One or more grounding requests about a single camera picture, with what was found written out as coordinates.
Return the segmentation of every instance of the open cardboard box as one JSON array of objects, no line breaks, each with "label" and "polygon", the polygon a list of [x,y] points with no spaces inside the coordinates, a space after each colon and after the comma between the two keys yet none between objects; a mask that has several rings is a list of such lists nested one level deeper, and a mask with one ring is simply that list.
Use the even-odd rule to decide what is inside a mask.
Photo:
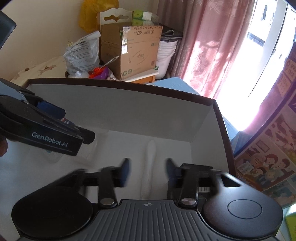
[{"label": "open cardboard box", "polygon": [[131,23],[110,23],[101,26],[101,57],[114,76],[124,80],[155,68],[162,26],[131,26]]},{"label": "open cardboard box", "polygon": [[[230,141],[213,99],[122,81],[52,78],[28,83],[37,96],[65,109],[67,119],[94,130],[98,145],[89,162],[63,155],[54,163],[43,149],[9,141],[7,154],[0,158],[0,233],[8,241],[18,236],[10,218],[13,205],[78,168],[96,172],[130,158],[127,186],[115,192],[118,201],[139,199],[145,150],[152,139],[157,151],[150,199],[166,199],[167,158],[177,165],[209,165],[235,175]],[[87,197],[97,202],[97,188]]]}]

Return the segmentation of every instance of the cardboard box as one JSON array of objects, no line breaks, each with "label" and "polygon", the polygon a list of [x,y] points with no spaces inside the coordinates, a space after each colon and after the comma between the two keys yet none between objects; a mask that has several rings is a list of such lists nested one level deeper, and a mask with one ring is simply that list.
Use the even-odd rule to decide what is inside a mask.
[{"label": "cardboard box", "polygon": [[102,60],[107,62],[119,56],[108,65],[116,78],[124,80],[155,68],[162,26],[111,23],[102,25],[101,30]]}]

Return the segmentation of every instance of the cartoon poster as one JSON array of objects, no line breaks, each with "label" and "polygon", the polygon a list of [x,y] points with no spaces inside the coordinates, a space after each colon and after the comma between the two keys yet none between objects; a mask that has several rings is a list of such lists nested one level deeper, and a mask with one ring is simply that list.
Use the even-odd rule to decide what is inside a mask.
[{"label": "cartoon poster", "polygon": [[296,173],[296,166],[270,138],[261,135],[235,160],[237,176],[248,185],[266,190]]},{"label": "cartoon poster", "polygon": [[265,190],[263,193],[277,201],[282,208],[286,208],[296,202],[295,188],[296,174],[268,190]]},{"label": "cartoon poster", "polygon": [[296,164],[296,95],[282,108],[264,134]]}]

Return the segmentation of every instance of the orange object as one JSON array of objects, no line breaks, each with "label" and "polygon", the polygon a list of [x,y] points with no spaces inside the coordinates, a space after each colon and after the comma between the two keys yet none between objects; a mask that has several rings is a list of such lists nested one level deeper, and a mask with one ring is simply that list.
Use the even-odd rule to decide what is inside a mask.
[{"label": "orange object", "polygon": [[95,68],[94,70],[92,70],[92,71],[89,71],[89,78],[94,78],[94,77],[96,77],[96,76],[98,76],[98,75],[100,75],[102,72],[103,72],[103,70],[106,68],[106,66],[104,66],[103,68],[99,68],[99,67],[97,67],[97,68]]}]

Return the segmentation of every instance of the patterned fabric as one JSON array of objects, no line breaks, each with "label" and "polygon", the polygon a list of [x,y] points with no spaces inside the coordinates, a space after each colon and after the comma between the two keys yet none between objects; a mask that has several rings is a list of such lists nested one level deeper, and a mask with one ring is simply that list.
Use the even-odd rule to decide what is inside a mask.
[{"label": "patterned fabric", "polygon": [[159,0],[159,22],[183,31],[171,76],[217,98],[247,34],[255,0]]}]

